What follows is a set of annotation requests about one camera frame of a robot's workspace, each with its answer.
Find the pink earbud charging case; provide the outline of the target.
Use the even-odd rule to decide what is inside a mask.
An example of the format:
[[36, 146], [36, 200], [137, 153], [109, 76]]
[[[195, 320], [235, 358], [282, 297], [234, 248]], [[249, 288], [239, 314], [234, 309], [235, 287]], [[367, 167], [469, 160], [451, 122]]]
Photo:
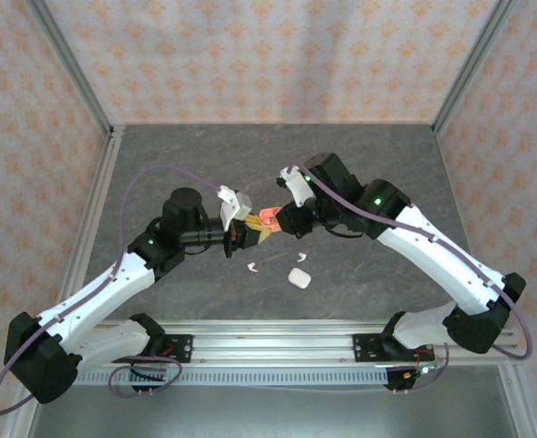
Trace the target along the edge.
[[276, 229], [276, 226], [277, 226], [277, 219], [276, 219], [276, 214], [281, 210], [282, 208], [281, 207], [269, 207], [269, 208], [264, 208], [260, 211], [259, 213], [259, 217], [261, 218], [261, 220], [263, 220], [264, 218], [269, 218], [272, 220], [272, 226], [271, 227], [268, 227], [272, 230], [273, 233], [275, 232], [278, 232], [277, 229]]

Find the white earbud charging case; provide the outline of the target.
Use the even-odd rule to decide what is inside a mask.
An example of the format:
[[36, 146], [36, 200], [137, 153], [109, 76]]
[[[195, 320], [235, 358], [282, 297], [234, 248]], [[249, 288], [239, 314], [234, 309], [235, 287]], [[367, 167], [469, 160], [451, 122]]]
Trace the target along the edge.
[[306, 289], [310, 285], [312, 278], [304, 270], [298, 267], [294, 267], [289, 272], [287, 280], [295, 287], [298, 287], [300, 289]]

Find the grey metal lower panel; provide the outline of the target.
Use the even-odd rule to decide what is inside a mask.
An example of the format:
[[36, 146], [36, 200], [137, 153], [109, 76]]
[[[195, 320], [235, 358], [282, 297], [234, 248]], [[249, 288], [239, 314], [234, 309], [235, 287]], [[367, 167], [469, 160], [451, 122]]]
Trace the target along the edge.
[[121, 400], [75, 388], [36, 412], [27, 438], [518, 438], [498, 387], [419, 393], [176, 387]]

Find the aluminium table edge rail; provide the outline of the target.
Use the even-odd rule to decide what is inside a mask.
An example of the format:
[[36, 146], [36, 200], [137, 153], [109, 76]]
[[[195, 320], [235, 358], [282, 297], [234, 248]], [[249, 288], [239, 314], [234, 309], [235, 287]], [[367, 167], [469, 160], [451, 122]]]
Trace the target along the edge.
[[[449, 177], [449, 183], [457, 205], [467, 246], [473, 256], [485, 261], [488, 257], [478, 253], [479, 247], [472, 240], [472, 235], [468, 227], [467, 219], [469, 218], [468, 213], [470, 213], [470, 210], [464, 208], [463, 198], [457, 189], [454, 173], [455, 162], [448, 155], [438, 125], [432, 125], [431, 128], [436, 137], [440, 154]], [[518, 438], [537, 438], [537, 411], [533, 409], [534, 396], [532, 394], [531, 380], [524, 368], [526, 361], [506, 360], [504, 357], [501, 358], [503, 358], [504, 363], [498, 366], [498, 370], [502, 382], [504, 400], [511, 413], [511, 429], [516, 433]]]
[[[57, 294], [56, 303], [69, 298], [83, 286], [99, 220], [125, 129], [125, 125], [116, 125], [100, 154], [98, 167], [90, 185], [82, 221], [74, 240], [73, 250]], [[7, 414], [0, 432], [0, 438], [27, 438], [35, 417], [36, 408], [37, 402], [31, 401], [19, 410]]]

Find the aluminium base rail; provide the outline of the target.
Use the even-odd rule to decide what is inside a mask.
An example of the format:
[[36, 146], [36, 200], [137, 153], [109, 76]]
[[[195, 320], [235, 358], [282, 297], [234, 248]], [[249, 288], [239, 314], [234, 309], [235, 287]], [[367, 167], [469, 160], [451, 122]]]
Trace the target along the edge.
[[378, 333], [378, 321], [343, 319], [176, 320], [160, 325], [193, 336], [192, 367], [348, 367], [353, 336]]

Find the aluminium upright frame post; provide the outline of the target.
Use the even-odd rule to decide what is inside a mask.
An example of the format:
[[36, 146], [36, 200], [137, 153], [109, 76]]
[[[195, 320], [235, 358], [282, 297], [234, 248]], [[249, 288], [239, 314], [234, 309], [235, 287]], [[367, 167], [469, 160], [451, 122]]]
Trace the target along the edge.
[[518, 0], [497, 0], [492, 8], [488, 19], [482, 27], [475, 42], [471, 46], [458, 75], [452, 83], [444, 102], [439, 108], [436, 118], [431, 124], [431, 129], [436, 137], [443, 132], [449, 120], [453, 116], [459, 104], [462, 102], [466, 91], [470, 87], [474, 77], [491, 51], [502, 29]]
[[24, 0], [105, 138], [114, 130], [46, 0]]

